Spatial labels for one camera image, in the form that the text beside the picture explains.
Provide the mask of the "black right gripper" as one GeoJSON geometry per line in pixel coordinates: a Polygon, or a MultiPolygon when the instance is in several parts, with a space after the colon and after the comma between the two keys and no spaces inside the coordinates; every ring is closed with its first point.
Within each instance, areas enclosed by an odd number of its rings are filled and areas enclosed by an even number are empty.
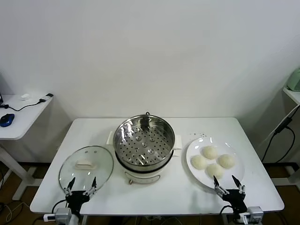
{"type": "Polygon", "coordinates": [[[229,202],[233,213],[244,213],[247,211],[247,207],[244,203],[245,195],[245,186],[241,184],[241,182],[232,175],[232,179],[239,190],[225,190],[222,188],[215,176],[213,176],[214,180],[214,190],[218,196],[222,196],[222,199],[226,202],[229,202]]]}

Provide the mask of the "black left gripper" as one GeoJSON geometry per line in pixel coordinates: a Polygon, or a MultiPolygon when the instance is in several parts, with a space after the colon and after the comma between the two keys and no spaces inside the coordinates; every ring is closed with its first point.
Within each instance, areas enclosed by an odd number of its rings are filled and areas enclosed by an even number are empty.
{"type": "Polygon", "coordinates": [[[92,182],[91,187],[87,191],[72,191],[72,187],[75,182],[75,177],[68,183],[67,187],[63,188],[66,195],[67,206],[71,209],[71,213],[74,215],[80,215],[81,207],[84,203],[90,200],[89,195],[94,195],[97,190],[96,177],[92,182]]]}

